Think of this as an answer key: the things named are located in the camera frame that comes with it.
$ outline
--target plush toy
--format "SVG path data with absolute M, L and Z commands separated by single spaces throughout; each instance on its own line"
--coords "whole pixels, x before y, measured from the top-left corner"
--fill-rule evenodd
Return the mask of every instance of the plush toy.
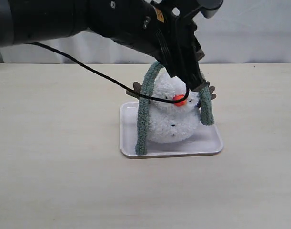
M 170 78 L 166 71 L 160 72 L 162 68 L 158 62 L 153 64 L 144 77 L 143 85 L 134 82 L 134 91 L 161 99 L 183 98 L 186 84 L 178 77 Z M 170 104 L 139 98 L 127 91 L 128 95 L 139 99 L 136 153 L 146 154 L 148 142 L 164 144 L 184 141 L 195 134 L 200 123 L 212 125 L 211 99 L 216 97 L 213 92 L 213 86 L 199 93 L 190 91 L 185 101 Z

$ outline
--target black wire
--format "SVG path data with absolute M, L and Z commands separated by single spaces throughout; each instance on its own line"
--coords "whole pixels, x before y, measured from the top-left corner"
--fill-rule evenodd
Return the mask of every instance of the black wire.
M 185 101 L 185 100 L 187 99 L 187 97 L 189 96 L 189 89 L 188 89 L 188 87 L 187 87 L 187 92 L 186 92 L 186 95 L 184 96 L 184 98 L 179 99 L 179 100 L 167 100 L 167 99 L 160 99 L 160 98 L 155 98 L 155 97 L 151 97 L 151 96 L 143 95 L 143 94 L 140 94 L 140 93 L 138 93 L 138 92 L 136 92 L 136 91 L 134 91 L 134 90 L 128 88 L 127 86 L 121 84 L 121 83 L 118 82 L 117 80 L 115 80 L 115 79 L 113 79 L 113 78 L 111 78 L 111 77 L 109 77 L 109 76 L 107 76 L 107 75 L 105 75 L 105 74 L 103 74 L 103 73 L 100 73 L 100 72 L 98 72 L 98 71 L 96 71 L 96 70 L 94 70 L 94 69 L 92 69 L 92 68 L 86 66 L 85 64 L 81 63 L 80 61 L 78 61 L 78 60 L 75 59 L 74 57 L 72 57 L 72 56 L 70 56 L 70 55 L 68 55 L 68 54 L 66 54 L 66 53 L 64 53 L 64 52 L 62 52 L 62 51 L 59 51 L 59 50 L 57 50 L 57 49 L 54 49 L 54 48 L 52 48 L 52 47 L 50 47 L 50 46 L 48 46 L 48 45 L 45 45 L 45 44 L 42 44 L 42 43 L 39 43 L 39 42 L 32 42 L 32 43 L 28 43 L 28 44 L 35 45 L 35 46 L 39 46 L 39 47 L 41 47 L 41 48 L 44 48 L 44 49 L 50 50 L 50 51 L 52 51 L 52 52 L 55 52 L 55 53 L 57 53 L 57 54 L 59 54 L 59 55 L 62 55 L 62 56 L 64 56 L 64 57 L 66 57 L 66 58 L 72 60 L 72 61 L 75 62 L 76 64 L 80 65 L 81 67 L 87 69 L 88 71 L 90 71 L 90 72 L 92 72 L 92 73 L 95 73 L 95 74 L 97 74 L 97 75 L 99 75 L 99 76 L 101 76 L 101 77 L 103 77 L 103 78 L 105 78 L 105 79 L 107 79 L 107 80 L 109 80 L 109 81 L 112 81 L 113 83 L 115 83 L 115 84 L 117 84 L 118 86 L 124 88 L 125 90 L 127 90 L 127 91 L 129 91 L 129 92 L 131 92 L 131 93 L 133 93 L 133 94 L 135 94 L 135 95 L 137 95 L 137 96 L 139 96 L 139 97 L 143 97 L 143 98 L 145 98 L 145 99 L 155 100 L 155 101 L 160 101 L 160 102 L 165 102 L 165 103 L 170 103 L 170 104 L 175 104 L 175 103 L 180 103 L 180 102 L 182 102 L 182 101 Z

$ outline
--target carrot nose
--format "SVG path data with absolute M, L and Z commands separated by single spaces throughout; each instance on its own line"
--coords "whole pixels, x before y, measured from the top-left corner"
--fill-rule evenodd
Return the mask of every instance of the carrot nose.
M 179 95 L 174 96 L 173 100 L 176 101 L 176 100 L 180 100 L 182 98 L 184 98 L 184 95 L 179 94 Z M 184 100 L 182 102 L 175 103 L 174 105 L 179 107 L 179 106 L 184 106 L 186 103 L 187 103 L 187 100 Z

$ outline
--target white curtain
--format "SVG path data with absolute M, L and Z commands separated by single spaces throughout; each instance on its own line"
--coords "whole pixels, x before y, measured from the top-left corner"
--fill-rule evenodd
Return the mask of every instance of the white curtain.
M 224 0 L 211 19 L 195 18 L 202 63 L 291 63 L 291 0 Z M 84 63 L 152 63 L 153 58 L 97 34 L 45 42 Z M 20 45 L 2 48 L 6 63 L 65 63 L 45 49 Z

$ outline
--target white tray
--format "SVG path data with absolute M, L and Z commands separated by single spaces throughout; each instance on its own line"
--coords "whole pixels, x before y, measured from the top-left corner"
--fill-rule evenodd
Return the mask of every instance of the white tray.
M 174 156 L 212 156 L 223 150 L 223 141 L 217 126 L 200 125 L 191 138 L 171 144 L 148 142 L 148 153 L 139 156 L 137 143 L 138 102 L 125 103 L 120 109 L 120 149 L 128 158 L 153 158 Z

